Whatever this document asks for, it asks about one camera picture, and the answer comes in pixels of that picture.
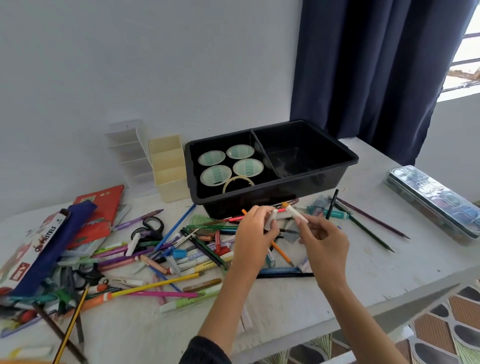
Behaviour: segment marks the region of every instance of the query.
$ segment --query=pink pencil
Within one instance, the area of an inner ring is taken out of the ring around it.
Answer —
[[[186,297],[186,298],[196,298],[200,295],[198,293],[192,292],[158,292],[158,291],[140,291],[129,293],[129,296],[153,296],[153,297]]]

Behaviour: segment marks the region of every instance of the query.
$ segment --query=red book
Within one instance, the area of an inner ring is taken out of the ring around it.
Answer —
[[[91,243],[97,239],[102,239],[110,235],[110,230],[113,221],[115,220],[123,189],[124,186],[121,184],[119,186],[107,188],[103,191],[84,194],[75,199],[73,202],[74,204],[90,200],[98,207],[67,249],[76,248],[82,244]]]

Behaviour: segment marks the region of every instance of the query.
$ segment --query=right hand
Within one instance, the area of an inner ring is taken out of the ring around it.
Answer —
[[[346,234],[322,216],[303,215],[308,224],[299,218],[295,222],[318,286],[325,292],[346,285],[345,265],[350,246]]]

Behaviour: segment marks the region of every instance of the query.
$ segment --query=white table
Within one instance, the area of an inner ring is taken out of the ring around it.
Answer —
[[[397,163],[359,139],[342,142],[359,155],[360,161],[348,168],[338,186],[339,196],[411,238],[400,238],[357,214],[359,220],[395,250],[392,253],[351,221],[336,220],[350,239],[348,283],[371,314],[378,315],[377,320],[383,329],[391,332],[459,290],[459,283],[480,277],[480,244],[459,245],[454,242],[384,185],[386,172],[397,167]],[[314,195],[304,197],[299,206],[307,206],[314,199]],[[168,231],[191,203],[190,199],[185,199],[164,204],[158,195],[132,199],[133,208],[124,221],[164,208],[159,217]],[[27,229],[39,225],[48,213],[59,207],[26,212],[0,223],[0,264],[13,253]],[[195,212],[204,213],[201,207]],[[124,241],[130,232],[131,229],[116,232],[109,241]],[[306,254],[301,245],[283,240],[278,244],[295,264]],[[279,255],[276,261],[277,266],[286,265]],[[129,276],[139,264],[111,271],[111,274]],[[144,269],[138,276],[150,280],[152,274]],[[217,268],[210,270],[201,280],[214,277],[220,277]],[[179,286],[195,282],[188,281]],[[85,354],[92,364],[177,363],[212,302],[213,298],[207,299],[162,316],[156,298],[119,297],[82,314]],[[339,328],[313,278],[259,279],[253,285],[246,305],[253,328],[238,336],[234,345],[235,363],[251,363]],[[19,346],[55,344],[56,349],[58,343],[48,326],[39,323],[19,334],[0,339],[0,357]],[[67,350],[62,361],[76,362]]]

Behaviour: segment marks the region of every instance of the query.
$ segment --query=green pencil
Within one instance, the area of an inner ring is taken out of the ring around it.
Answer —
[[[364,232],[369,234],[372,238],[374,238],[381,246],[383,246],[385,249],[390,250],[392,253],[395,253],[390,246],[385,243],[382,239],[380,239],[378,236],[376,236],[373,232],[371,232],[365,225],[363,225],[360,221],[358,221],[356,218],[354,218],[350,212],[342,207],[338,202],[334,202],[334,205],[336,208],[338,208],[340,211],[346,212],[349,214],[350,220],[352,220],[360,229],[362,229]]]

